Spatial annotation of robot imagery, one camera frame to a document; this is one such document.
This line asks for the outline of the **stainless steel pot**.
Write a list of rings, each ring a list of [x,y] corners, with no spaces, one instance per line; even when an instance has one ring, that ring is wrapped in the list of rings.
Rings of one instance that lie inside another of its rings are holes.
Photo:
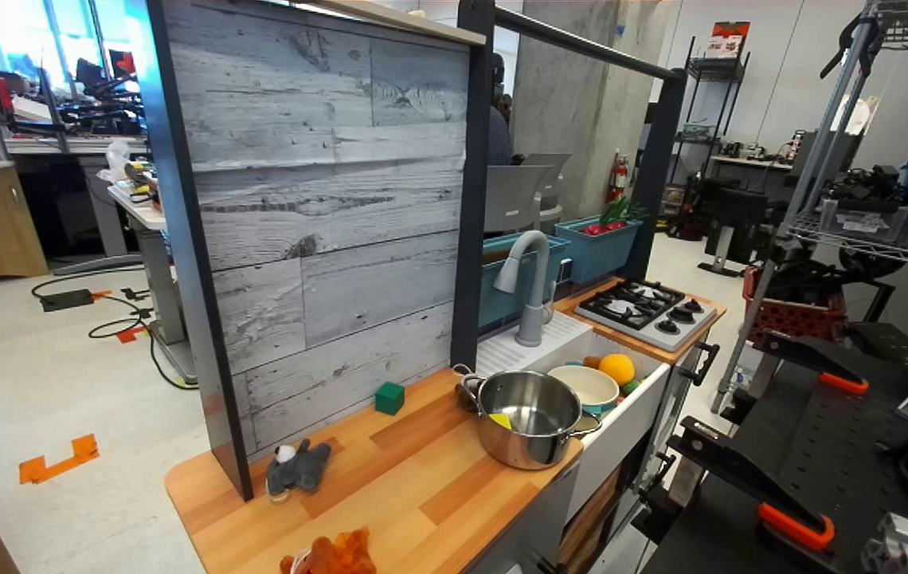
[[[484,453],[518,473],[541,473],[564,459],[584,419],[581,398],[549,372],[461,372],[459,395],[468,403]],[[513,415],[513,429],[486,415]]]

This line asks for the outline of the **orange plush toy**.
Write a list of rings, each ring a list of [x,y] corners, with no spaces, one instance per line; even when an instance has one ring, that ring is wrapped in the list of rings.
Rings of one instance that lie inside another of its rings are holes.
[[[317,536],[303,556],[284,556],[280,574],[377,574],[370,533],[349,528],[337,539]]]

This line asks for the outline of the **grey toy faucet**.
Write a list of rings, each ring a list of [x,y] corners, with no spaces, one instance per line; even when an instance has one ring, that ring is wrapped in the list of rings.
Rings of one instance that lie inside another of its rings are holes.
[[[495,282],[495,288],[499,292],[517,292],[518,288],[518,268],[523,257],[533,255],[533,282],[529,282],[529,300],[527,309],[518,315],[518,332],[517,332],[517,344],[523,346],[539,346],[541,344],[541,328],[545,328],[545,315],[549,315],[549,270],[550,270],[550,246],[549,237],[541,231],[527,231],[518,234],[518,238],[510,246],[499,274]]]

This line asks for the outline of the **yellow block in pot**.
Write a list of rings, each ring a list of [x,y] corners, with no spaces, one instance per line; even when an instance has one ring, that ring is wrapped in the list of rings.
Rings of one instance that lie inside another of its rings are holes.
[[[486,415],[498,427],[513,429],[513,415],[495,412]]]

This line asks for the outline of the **red toy radishes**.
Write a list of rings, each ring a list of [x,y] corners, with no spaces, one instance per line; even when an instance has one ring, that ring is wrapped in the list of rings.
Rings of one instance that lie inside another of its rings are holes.
[[[610,223],[588,223],[584,234],[586,234],[588,238],[599,238],[599,237],[614,237],[614,234],[621,234],[621,231],[626,231],[626,223],[623,223],[623,219],[610,219]]]

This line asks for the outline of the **yellow toy lemon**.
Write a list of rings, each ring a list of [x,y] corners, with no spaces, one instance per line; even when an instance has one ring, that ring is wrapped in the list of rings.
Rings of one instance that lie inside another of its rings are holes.
[[[608,372],[614,384],[626,387],[636,379],[636,367],[626,355],[604,355],[599,369]]]

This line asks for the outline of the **toy stove top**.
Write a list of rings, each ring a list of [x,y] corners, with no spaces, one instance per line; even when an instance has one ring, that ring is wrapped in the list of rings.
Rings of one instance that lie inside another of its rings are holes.
[[[581,315],[658,352],[677,352],[716,309],[665,285],[621,282],[578,306]]]

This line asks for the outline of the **white toy sink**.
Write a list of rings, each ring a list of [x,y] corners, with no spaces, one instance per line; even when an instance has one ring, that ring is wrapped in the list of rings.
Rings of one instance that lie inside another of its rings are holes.
[[[623,355],[633,362],[633,379],[608,390],[599,359]],[[658,403],[665,395],[668,367],[650,355],[640,355],[596,324],[557,312],[539,346],[523,346],[517,332],[499,332],[478,346],[478,376],[495,372],[550,372],[564,369],[568,387],[584,405],[581,459],[574,463],[578,481],[571,492],[568,516],[596,494],[596,487],[636,451],[654,429]]]

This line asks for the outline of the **grey plush mouse toy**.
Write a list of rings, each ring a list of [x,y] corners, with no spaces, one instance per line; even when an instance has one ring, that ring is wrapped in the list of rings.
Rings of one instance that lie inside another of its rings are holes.
[[[264,492],[272,497],[288,497],[291,492],[315,494],[325,466],[332,459],[327,442],[308,442],[303,441],[299,447],[280,442],[272,456]]]

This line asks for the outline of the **left teal planter box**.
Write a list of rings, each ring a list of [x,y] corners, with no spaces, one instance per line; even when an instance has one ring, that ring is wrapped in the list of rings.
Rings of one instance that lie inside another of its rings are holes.
[[[498,332],[502,324],[513,324],[529,303],[533,255],[518,261],[517,290],[513,292],[498,290],[498,278],[499,278],[502,257],[510,255],[513,243],[517,243],[517,234],[502,234],[502,237],[490,237],[481,246],[481,309],[478,309],[481,332]]]

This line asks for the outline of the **teal planter box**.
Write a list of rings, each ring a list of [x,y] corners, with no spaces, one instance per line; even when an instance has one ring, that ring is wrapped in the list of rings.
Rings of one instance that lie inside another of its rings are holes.
[[[502,257],[510,255],[513,243],[517,243],[517,234],[502,234],[502,237],[490,237],[481,246],[481,309],[478,309],[481,332],[498,332],[502,324],[513,324],[529,303],[533,255],[518,261],[517,290],[513,292],[498,290],[498,278],[499,278]]]
[[[554,226],[557,243],[564,246],[564,257],[571,261],[571,282],[578,288],[596,285],[614,270],[621,270],[630,257],[640,223],[630,219],[626,231],[614,237],[588,238],[584,231],[596,219],[568,219]]]

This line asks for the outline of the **right teal planter box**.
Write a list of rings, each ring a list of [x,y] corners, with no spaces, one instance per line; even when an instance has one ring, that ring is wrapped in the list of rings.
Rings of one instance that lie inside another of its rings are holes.
[[[564,246],[564,257],[571,261],[571,282],[578,288],[596,285],[614,270],[621,270],[630,257],[640,223],[630,219],[626,231],[614,237],[588,238],[584,231],[596,219],[568,219],[554,226],[557,243]]]

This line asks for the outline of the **cream bowl with teal rim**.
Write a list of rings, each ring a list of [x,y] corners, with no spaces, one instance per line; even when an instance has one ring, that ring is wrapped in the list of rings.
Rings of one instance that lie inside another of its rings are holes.
[[[550,376],[564,384],[581,398],[584,412],[592,419],[610,412],[621,398],[621,387],[596,367],[561,362],[550,367]]]

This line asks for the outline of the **black metal frame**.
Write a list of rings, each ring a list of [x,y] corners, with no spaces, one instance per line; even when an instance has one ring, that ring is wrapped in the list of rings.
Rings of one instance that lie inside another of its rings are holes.
[[[212,463],[253,459],[478,359],[495,35],[661,84],[684,74],[461,0],[451,25],[379,0],[135,0],[144,105]]]

